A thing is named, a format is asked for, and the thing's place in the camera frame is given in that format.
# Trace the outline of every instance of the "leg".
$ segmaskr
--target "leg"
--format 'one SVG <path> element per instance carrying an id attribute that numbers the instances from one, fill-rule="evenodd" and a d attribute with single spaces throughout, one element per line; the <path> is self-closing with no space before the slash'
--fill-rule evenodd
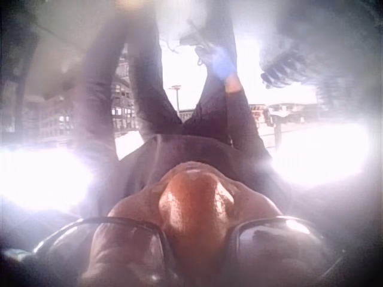
<path id="1" fill-rule="evenodd" d="M 182 125 L 162 80 L 162 52 L 154 9 L 133 18 L 135 31 L 128 39 L 129 77 L 136 118 L 143 140 L 156 134 L 175 133 Z"/>
<path id="2" fill-rule="evenodd" d="M 236 64 L 235 38 L 227 1 L 211 0 L 208 9 L 206 38 L 213 44 L 224 47 L 229 52 L 233 63 Z M 196 110 L 184 123 L 184 133 L 214 138 L 230 144 L 224 84 L 213 76 L 209 69 Z"/>

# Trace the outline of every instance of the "person's left arm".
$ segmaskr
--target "person's left arm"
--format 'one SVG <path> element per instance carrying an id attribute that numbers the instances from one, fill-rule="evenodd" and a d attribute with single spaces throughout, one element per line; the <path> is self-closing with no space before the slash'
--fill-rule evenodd
<path id="1" fill-rule="evenodd" d="M 85 56 L 75 91 L 75 152 L 93 176 L 82 215 L 100 215 L 102 193 L 118 163 L 111 84 L 126 40 L 126 22 L 125 16 L 114 17 L 98 34 Z"/>

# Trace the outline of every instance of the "wrist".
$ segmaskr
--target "wrist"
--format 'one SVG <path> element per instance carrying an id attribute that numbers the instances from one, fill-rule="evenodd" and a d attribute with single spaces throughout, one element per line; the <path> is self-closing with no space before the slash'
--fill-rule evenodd
<path id="1" fill-rule="evenodd" d="M 241 81 L 238 78 L 238 75 L 236 73 L 230 74 L 226 79 L 224 80 L 225 85 L 225 91 L 228 94 L 237 93 L 242 90 L 242 84 Z"/>

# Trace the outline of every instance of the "nose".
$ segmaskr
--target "nose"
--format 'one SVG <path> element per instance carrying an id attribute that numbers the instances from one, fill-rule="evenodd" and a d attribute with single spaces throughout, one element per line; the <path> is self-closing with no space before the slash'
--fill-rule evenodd
<path id="1" fill-rule="evenodd" d="M 234 199 L 220 179 L 193 169 L 175 175 L 159 201 L 159 210 L 174 255 L 192 276 L 218 269 Z"/>

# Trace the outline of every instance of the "street lamp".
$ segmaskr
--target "street lamp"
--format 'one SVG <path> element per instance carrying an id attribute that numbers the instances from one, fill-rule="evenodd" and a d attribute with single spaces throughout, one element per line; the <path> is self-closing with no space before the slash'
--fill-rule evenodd
<path id="1" fill-rule="evenodd" d="M 177 116 L 180 116 L 180 102 L 178 100 L 178 91 L 181 90 L 181 85 L 174 85 L 169 88 L 170 90 L 176 91 L 176 97 L 177 97 Z"/>

